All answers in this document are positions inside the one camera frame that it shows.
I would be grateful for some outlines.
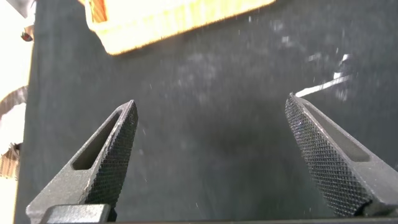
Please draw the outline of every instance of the black fabric surface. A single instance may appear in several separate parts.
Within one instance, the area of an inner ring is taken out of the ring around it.
[[[28,222],[27,204],[130,99],[139,126],[118,221],[330,217],[285,101],[340,70],[351,75],[305,98],[395,167],[397,6],[277,1],[112,57],[77,1],[40,0],[16,223]]]

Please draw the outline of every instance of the black cloth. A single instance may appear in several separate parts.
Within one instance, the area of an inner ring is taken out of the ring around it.
[[[351,80],[305,98],[395,167],[397,6],[277,1],[114,57],[77,1],[38,1],[16,223],[28,222],[27,204],[130,99],[139,126],[118,221],[332,216],[285,101],[332,80],[350,54],[342,75]]]

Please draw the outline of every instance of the table surface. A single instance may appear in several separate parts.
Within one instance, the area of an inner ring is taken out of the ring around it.
[[[16,223],[27,223],[27,204],[130,99],[139,126],[119,221],[332,216],[285,101],[335,72],[350,75],[304,98],[396,169],[397,9],[398,1],[279,0],[112,57],[81,4],[39,1]]]

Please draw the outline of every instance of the textured grip surface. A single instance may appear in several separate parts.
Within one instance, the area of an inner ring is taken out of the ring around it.
[[[311,108],[310,111],[320,113],[318,116],[325,116],[315,109]],[[290,95],[287,99],[285,112],[312,179],[329,207],[337,216],[356,215],[371,201],[371,196],[359,183],[345,158],[335,149],[336,146],[315,124],[309,110],[295,96]]]
[[[104,151],[85,203],[107,203],[112,208],[116,206],[129,165],[137,126],[136,107],[130,107],[126,112]]]

